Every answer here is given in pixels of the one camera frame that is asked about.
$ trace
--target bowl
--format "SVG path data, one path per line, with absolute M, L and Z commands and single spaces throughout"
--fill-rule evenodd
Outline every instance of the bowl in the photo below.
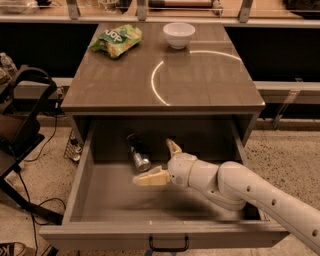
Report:
M 169 23 L 163 27 L 164 37 L 174 49 L 183 49 L 191 41 L 196 32 L 194 26 L 188 23 Z

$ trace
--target chip bag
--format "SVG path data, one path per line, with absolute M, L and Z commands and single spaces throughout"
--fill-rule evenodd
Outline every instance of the chip bag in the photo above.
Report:
M 108 52 L 111 58 L 118 58 L 122 53 L 139 43 L 142 32 L 132 25 L 123 25 L 115 29 L 106 29 L 90 45 L 92 51 Z

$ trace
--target table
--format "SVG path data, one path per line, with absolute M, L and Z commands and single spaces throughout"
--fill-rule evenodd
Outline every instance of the table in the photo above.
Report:
M 120 25 L 100 24 L 93 39 Z M 168 161 L 167 137 L 203 160 L 246 165 L 243 147 L 264 108 L 221 24 L 194 24 L 182 50 L 166 43 L 165 24 L 132 25 L 142 30 L 142 41 L 115 60 L 88 50 L 64 99 L 83 153 L 63 225 L 40 234 L 58 249 L 276 244 L 288 233 L 250 205 L 229 212 L 194 190 L 132 184 L 137 170 L 128 134 L 142 136 L 154 165 Z

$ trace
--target floor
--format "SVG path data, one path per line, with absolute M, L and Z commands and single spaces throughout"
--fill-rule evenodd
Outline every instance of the floor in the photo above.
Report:
M 76 165 L 64 158 L 71 129 L 64 118 L 59 118 L 53 139 L 44 147 L 37 161 L 22 164 L 22 177 L 32 202 L 41 203 L 55 197 L 68 201 Z M 54 132 L 54 120 L 46 118 L 42 134 L 48 139 Z M 36 148 L 28 159 L 39 154 Z M 320 120 L 281 120 L 274 130 L 270 120 L 258 120 L 246 145 L 250 167 L 274 186 L 301 199 L 320 210 Z M 10 175 L 9 181 L 25 195 L 18 176 Z M 49 209 L 63 213 L 60 201 L 46 203 Z M 0 193 L 0 241 L 19 241 L 28 247 L 27 256 L 46 255 L 49 244 L 39 235 L 36 252 L 30 214 L 10 205 Z M 58 255 L 151 255 L 150 251 L 59 251 Z M 171 255 L 153 253 L 153 255 Z M 289 235 L 273 248 L 188 250 L 177 255 L 316 255 L 294 236 Z

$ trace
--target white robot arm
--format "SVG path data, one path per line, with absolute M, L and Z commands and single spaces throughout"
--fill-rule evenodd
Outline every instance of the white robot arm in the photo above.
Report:
M 182 152 L 170 139 L 167 145 L 171 153 L 168 170 L 158 166 L 134 177 L 135 184 L 165 185 L 171 181 L 197 189 L 228 210 L 241 210 L 248 202 L 320 255 L 320 211 L 277 189 L 239 163 L 225 162 L 218 166 Z

